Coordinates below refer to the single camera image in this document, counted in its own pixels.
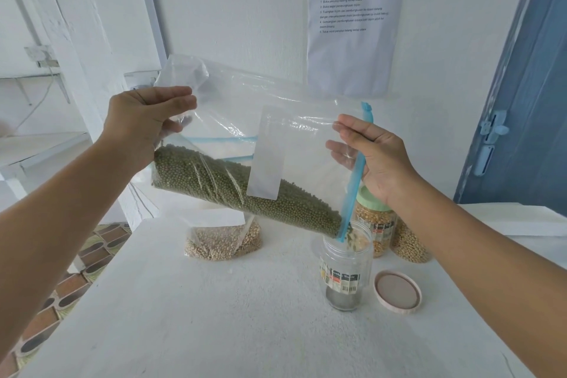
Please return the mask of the person's right hand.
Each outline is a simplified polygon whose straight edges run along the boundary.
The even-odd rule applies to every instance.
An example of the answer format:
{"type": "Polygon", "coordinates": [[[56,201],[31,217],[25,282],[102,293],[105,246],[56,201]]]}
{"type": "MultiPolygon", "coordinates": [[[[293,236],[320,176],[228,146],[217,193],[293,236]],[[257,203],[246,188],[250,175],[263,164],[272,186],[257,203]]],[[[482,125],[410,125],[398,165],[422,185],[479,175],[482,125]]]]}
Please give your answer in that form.
{"type": "Polygon", "coordinates": [[[379,138],[375,142],[379,154],[371,162],[366,161],[362,181],[376,198],[394,208],[400,186],[418,175],[400,137],[379,127],[379,138]]]}

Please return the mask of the person's left hand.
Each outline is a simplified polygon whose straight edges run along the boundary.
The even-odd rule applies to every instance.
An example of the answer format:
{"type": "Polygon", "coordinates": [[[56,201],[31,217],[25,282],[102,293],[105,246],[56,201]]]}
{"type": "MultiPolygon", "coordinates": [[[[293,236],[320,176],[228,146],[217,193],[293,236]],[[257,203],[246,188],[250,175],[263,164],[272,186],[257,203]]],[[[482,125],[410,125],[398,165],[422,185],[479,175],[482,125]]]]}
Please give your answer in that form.
{"type": "Polygon", "coordinates": [[[161,139],[170,135],[149,135],[142,131],[133,117],[136,103],[133,90],[114,95],[110,99],[101,135],[102,143],[117,151],[131,174],[148,166],[154,158],[155,146],[161,139]]]}

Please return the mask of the clear zip bag blue seal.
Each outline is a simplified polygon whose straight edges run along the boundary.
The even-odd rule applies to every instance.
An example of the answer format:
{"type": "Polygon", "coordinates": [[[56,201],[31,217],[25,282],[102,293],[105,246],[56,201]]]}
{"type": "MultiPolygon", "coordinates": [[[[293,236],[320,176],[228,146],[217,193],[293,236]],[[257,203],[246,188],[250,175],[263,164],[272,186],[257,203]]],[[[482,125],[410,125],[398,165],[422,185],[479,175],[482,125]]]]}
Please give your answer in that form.
{"type": "Polygon", "coordinates": [[[368,103],[312,98],[302,84],[188,55],[171,55],[155,85],[187,86],[197,98],[197,108],[179,116],[183,131],[161,139],[156,149],[173,144],[248,166],[250,196],[274,200],[281,180],[293,182],[339,212],[335,239],[344,240],[365,158],[349,170],[325,142],[339,140],[332,125],[340,114],[373,121],[368,103]]]}

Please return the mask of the person's right forearm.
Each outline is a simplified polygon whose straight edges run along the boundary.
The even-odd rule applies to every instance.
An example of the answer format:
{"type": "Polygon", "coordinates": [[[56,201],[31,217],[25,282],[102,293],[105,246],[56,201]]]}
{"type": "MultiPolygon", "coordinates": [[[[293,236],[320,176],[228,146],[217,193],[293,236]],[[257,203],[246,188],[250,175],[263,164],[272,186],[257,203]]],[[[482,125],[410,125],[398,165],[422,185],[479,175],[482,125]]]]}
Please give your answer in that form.
{"type": "Polygon", "coordinates": [[[536,376],[567,372],[567,270],[482,223],[415,174],[390,206],[536,376]]]}

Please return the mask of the person's left forearm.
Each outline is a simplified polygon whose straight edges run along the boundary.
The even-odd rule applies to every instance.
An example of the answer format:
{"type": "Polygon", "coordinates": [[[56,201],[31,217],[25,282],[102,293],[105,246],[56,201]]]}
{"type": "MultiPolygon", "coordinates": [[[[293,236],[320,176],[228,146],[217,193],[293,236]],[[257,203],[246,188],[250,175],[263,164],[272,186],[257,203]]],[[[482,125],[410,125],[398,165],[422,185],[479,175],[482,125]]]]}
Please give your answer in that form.
{"type": "Polygon", "coordinates": [[[134,174],[154,140],[102,135],[39,188],[0,212],[0,363],[134,174]]]}

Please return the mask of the green mung beans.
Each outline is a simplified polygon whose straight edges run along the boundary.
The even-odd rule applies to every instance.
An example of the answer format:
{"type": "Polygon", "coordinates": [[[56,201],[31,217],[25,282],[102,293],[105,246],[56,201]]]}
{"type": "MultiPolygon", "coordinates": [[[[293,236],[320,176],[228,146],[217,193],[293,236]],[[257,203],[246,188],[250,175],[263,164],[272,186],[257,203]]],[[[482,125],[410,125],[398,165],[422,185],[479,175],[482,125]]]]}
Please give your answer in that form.
{"type": "Polygon", "coordinates": [[[329,238],[339,236],[342,218],[337,210],[293,182],[280,181],[276,199],[247,194],[251,168],[214,159],[201,152],[161,145],[154,152],[152,185],[220,206],[265,217],[329,238]]]}

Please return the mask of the white printed paper sheet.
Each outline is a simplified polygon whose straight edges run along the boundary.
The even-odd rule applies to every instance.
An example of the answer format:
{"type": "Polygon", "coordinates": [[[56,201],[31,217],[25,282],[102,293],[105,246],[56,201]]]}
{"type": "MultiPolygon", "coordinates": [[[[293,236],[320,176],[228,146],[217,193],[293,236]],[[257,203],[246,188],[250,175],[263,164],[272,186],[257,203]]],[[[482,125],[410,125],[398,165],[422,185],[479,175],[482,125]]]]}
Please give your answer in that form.
{"type": "Polygon", "coordinates": [[[387,93],[403,0],[307,0],[307,86],[318,97],[387,93]]]}

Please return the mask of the corn kernel jar green lid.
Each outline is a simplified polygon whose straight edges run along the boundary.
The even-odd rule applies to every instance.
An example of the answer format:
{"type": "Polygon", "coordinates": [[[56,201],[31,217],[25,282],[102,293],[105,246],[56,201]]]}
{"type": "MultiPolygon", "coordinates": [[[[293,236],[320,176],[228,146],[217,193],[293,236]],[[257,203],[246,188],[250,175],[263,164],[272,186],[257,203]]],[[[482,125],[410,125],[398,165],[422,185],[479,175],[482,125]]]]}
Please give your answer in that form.
{"type": "Polygon", "coordinates": [[[361,186],[356,196],[354,216],[371,233],[373,258],[381,257],[389,249],[395,231],[395,212],[366,186],[361,186]]]}

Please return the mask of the clear bag of soybeans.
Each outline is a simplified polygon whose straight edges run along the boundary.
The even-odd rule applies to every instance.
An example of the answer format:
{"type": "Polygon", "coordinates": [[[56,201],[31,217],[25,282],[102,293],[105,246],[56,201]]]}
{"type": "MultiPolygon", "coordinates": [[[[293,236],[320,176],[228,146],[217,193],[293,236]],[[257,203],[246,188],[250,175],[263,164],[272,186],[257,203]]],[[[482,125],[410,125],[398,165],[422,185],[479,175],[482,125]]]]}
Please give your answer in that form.
{"type": "Polygon", "coordinates": [[[433,258],[432,254],[399,216],[396,217],[390,249],[399,258],[416,264],[427,263],[433,258]]]}

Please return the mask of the light blue door latch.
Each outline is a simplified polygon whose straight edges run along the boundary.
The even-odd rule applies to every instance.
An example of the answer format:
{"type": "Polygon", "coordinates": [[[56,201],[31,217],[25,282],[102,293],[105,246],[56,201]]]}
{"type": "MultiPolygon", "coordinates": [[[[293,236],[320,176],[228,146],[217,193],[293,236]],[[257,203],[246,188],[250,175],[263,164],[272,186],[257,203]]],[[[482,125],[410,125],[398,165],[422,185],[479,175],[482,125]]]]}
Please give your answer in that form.
{"type": "Polygon", "coordinates": [[[473,169],[474,176],[482,177],[486,174],[498,139],[510,132],[510,128],[506,125],[506,118],[507,110],[495,110],[492,115],[480,123],[479,134],[482,140],[473,169]]]}

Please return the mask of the clear plastic jar with label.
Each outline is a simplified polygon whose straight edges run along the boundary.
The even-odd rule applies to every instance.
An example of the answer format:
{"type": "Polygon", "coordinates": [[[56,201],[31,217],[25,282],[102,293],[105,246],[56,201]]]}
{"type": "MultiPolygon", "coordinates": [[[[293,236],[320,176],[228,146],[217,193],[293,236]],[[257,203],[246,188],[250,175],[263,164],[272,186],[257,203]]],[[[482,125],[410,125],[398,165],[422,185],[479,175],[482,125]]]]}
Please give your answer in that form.
{"type": "Polygon", "coordinates": [[[361,305],[370,281],[373,253],[372,233],[360,221],[350,222],[344,240],[322,239],[322,289],[332,307],[350,312],[361,305]]]}

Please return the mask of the clear bag of beige beans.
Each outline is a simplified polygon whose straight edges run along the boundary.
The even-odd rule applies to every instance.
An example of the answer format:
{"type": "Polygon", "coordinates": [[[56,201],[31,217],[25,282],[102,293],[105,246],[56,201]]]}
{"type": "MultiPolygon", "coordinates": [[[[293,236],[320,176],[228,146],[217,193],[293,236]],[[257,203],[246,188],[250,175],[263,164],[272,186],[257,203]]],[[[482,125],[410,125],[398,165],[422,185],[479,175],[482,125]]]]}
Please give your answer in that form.
{"type": "Polygon", "coordinates": [[[210,261],[241,257],[260,249],[261,227],[252,214],[228,208],[193,210],[179,217],[185,226],[185,255],[210,261]]]}

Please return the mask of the pink jar lid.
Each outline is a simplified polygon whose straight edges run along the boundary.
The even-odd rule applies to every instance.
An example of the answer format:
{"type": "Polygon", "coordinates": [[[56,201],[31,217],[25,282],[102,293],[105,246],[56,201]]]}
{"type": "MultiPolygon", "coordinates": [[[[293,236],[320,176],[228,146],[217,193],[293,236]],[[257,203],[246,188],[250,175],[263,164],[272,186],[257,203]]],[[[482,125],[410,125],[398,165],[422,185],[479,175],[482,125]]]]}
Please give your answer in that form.
{"type": "Polygon", "coordinates": [[[374,293],[379,303],[394,313],[409,315],[415,313],[422,304],[421,288],[404,273],[383,270],[374,276],[374,293]]]}

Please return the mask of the blue door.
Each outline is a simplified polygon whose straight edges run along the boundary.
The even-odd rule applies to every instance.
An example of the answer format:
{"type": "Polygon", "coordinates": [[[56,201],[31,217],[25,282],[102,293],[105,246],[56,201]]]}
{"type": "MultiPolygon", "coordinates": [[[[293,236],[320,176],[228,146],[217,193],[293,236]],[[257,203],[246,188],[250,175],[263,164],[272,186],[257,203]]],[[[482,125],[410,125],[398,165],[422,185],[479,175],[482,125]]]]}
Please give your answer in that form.
{"type": "Polygon", "coordinates": [[[453,200],[567,216],[567,0],[519,0],[453,200]],[[495,110],[507,110],[510,132],[476,177],[480,123],[495,110]]]}

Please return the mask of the white wall socket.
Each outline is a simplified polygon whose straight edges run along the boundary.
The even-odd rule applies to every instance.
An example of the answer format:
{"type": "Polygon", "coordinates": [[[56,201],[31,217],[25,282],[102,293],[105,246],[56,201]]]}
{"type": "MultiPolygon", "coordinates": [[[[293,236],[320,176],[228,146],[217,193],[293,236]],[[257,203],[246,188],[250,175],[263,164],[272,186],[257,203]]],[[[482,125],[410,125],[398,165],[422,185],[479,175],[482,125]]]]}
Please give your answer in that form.
{"type": "Polygon", "coordinates": [[[28,57],[34,61],[39,68],[59,68],[59,62],[51,45],[33,45],[25,47],[28,57]]]}

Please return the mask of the white shelf with metal bracket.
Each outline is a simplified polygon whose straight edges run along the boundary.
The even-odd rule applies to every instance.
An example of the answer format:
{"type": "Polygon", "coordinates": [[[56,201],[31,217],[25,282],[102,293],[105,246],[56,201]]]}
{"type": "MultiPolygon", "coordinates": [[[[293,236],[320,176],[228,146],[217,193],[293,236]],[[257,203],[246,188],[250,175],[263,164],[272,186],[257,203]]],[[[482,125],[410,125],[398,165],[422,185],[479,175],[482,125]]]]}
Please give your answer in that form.
{"type": "Polygon", "coordinates": [[[50,74],[35,74],[30,76],[16,76],[16,77],[0,77],[0,81],[15,81],[18,85],[20,92],[25,96],[26,102],[28,105],[32,105],[31,100],[26,94],[25,88],[22,85],[22,80],[31,80],[31,79],[47,79],[50,78],[51,82],[57,83],[60,91],[62,92],[67,104],[71,104],[70,95],[67,92],[66,86],[64,84],[63,75],[60,72],[50,73],[50,74]]]}

